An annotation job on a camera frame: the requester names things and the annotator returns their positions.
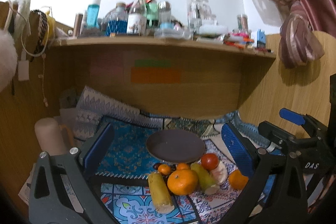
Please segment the dark round plate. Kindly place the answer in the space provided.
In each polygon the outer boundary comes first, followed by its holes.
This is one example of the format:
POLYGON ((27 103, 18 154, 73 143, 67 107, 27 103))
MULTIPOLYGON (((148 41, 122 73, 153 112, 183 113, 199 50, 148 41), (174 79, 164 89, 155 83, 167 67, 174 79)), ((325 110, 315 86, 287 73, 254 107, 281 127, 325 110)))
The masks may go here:
POLYGON ((162 130, 150 135, 146 148, 152 157, 171 164, 191 163, 205 152, 205 143, 197 134, 186 130, 162 130))

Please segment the green sugarcane piece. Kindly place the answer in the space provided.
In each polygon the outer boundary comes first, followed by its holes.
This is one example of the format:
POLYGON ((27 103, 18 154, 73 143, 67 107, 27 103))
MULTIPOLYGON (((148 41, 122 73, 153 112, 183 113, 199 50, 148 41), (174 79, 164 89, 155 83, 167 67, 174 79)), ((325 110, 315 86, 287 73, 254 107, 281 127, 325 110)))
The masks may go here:
POLYGON ((204 194, 212 195, 220 189, 217 181, 213 178, 213 176, 210 175, 207 170, 202 167, 201 164, 193 162, 190 165, 190 168, 197 173, 199 185, 204 194))

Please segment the large orange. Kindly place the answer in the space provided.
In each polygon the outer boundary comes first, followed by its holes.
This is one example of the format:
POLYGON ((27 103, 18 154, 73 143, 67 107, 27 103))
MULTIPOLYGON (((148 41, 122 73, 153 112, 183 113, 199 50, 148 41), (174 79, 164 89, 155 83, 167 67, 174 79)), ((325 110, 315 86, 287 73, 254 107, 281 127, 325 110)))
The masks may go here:
POLYGON ((176 170, 169 176, 167 187, 177 196, 192 194, 198 187, 198 175, 190 169, 176 170))

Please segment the pink sticky note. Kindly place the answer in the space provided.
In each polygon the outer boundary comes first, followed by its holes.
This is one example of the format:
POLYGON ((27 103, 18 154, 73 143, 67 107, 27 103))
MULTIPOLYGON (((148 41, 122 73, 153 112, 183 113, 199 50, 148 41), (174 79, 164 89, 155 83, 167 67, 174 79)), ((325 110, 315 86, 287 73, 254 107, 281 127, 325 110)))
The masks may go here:
POLYGON ((110 58, 91 60, 89 71, 92 76, 123 77, 123 62, 110 58))

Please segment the white label bottle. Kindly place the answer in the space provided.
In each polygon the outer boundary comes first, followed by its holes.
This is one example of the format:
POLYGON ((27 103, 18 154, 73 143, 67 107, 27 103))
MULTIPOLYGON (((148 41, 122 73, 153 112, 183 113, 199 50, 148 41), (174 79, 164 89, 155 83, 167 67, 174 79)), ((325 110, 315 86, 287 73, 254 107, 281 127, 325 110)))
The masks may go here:
POLYGON ((145 0, 134 0, 128 14, 126 33, 139 36, 146 35, 146 22, 145 0))

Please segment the round blue glass bottle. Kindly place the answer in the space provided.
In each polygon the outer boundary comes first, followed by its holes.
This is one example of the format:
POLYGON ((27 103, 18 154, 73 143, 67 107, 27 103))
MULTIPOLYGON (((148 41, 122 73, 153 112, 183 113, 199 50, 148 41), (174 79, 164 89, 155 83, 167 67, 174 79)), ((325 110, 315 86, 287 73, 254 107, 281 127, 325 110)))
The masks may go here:
POLYGON ((127 33, 127 19, 126 4, 116 3, 116 8, 107 16, 105 36, 127 33))

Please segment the blue white small box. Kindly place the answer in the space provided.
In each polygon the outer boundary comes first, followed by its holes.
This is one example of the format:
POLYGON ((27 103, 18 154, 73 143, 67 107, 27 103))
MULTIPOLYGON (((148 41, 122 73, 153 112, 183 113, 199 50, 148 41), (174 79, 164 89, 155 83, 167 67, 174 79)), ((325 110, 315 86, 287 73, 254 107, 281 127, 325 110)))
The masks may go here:
POLYGON ((266 36, 265 32, 261 29, 259 29, 256 33, 256 43, 257 48, 266 48, 266 36))

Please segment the small tangerine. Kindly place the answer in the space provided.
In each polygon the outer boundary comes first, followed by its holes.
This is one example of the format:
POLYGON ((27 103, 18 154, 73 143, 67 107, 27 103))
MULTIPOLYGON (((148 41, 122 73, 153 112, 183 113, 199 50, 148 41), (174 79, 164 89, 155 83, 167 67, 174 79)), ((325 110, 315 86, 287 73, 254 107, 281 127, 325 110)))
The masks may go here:
POLYGON ((160 164, 158 167, 158 172, 163 176, 168 176, 171 174, 171 166, 167 164, 160 164))
POLYGON ((234 170, 229 176, 228 181, 232 189, 243 190, 249 181, 247 176, 242 175, 240 170, 234 170))
POLYGON ((186 163, 181 162, 176 165, 176 170, 188 170, 188 169, 190 169, 190 166, 186 163))

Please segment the blue liquid bottle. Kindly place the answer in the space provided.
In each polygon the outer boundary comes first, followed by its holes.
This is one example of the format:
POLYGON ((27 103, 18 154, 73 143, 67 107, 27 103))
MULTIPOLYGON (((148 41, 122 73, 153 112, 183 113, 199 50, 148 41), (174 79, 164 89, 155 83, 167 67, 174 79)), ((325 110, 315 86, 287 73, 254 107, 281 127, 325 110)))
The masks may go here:
POLYGON ((95 28, 97 26, 98 13, 101 0, 94 0, 87 8, 87 27, 95 28))

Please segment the orange sticky note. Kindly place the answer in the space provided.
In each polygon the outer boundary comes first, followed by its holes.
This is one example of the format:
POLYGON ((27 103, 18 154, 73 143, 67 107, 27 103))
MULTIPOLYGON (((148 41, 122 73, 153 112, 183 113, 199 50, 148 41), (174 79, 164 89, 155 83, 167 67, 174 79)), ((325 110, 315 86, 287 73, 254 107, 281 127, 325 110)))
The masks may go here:
POLYGON ((137 68, 130 70, 133 84, 179 84, 181 71, 173 68, 137 68))

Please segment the white cylinder roll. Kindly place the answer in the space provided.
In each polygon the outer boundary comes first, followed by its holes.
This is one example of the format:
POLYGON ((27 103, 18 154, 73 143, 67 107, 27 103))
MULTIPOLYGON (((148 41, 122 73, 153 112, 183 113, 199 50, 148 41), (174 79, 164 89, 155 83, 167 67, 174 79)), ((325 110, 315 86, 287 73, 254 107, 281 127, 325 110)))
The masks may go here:
POLYGON ((43 118, 34 125, 35 135, 42 151, 51 156, 64 155, 67 152, 60 125, 54 118, 43 118))

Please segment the yellow-green sugarcane piece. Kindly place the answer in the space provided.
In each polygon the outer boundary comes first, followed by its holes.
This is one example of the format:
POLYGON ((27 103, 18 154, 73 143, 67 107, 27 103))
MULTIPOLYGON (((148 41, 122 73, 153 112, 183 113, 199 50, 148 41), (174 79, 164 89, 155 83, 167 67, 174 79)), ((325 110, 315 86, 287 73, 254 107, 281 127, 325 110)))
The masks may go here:
POLYGON ((161 214, 171 213, 174 210, 174 205, 162 175, 158 172, 152 172, 147 180, 156 211, 161 214))

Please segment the wooden shelf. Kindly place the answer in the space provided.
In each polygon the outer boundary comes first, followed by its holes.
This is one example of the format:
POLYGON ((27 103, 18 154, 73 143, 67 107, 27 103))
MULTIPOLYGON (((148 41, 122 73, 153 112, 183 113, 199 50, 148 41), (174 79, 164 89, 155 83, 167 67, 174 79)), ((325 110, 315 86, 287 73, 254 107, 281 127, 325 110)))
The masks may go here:
POLYGON ((273 53, 148 36, 61 39, 46 56, 49 96, 85 86, 130 106, 173 117, 236 110, 243 73, 270 67, 273 53))

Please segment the patterned blue cloth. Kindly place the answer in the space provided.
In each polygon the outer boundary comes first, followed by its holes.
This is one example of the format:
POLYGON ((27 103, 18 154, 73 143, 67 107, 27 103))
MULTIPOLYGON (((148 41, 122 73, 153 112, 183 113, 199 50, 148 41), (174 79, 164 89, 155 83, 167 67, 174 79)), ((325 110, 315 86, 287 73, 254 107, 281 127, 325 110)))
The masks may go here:
POLYGON ((253 144, 274 155, 280 153, 258 133, 255 125, 243 122, 237 111, 210 120, 160 117, 85 87, 76 105, 75 144, 82 146, 104 122, 112 125, 114 139, 94 168, 94 174, 110 179, 109 183, 101 186, 101 199, 120 223, 218 223, 240 194, 224 180, 217 193, 206 195, 195 192, 175 197, 174 210, 159 214, 154 211, 147 187, 116 184, 116 178, 140 180, 153 170, 157 159, 150 155, 145 143, 159 130, 181 129, 198 135, 205 144, 206 152, 212 152, 219 158, 223 174, 231 174, 237 168, 220 138, 221 128, 227 122, 236 126, 253 144))

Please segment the red tomato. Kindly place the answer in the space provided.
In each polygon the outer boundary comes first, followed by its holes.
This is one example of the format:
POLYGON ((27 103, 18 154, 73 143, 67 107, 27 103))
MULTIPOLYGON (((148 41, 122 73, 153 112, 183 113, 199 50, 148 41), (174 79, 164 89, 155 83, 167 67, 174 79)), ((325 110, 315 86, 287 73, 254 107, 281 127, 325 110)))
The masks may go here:
POLYGON ((205 170, 214 170, 219 165, 219 159, 214 153, 206 153, 201 157, 201 165, 205 170))

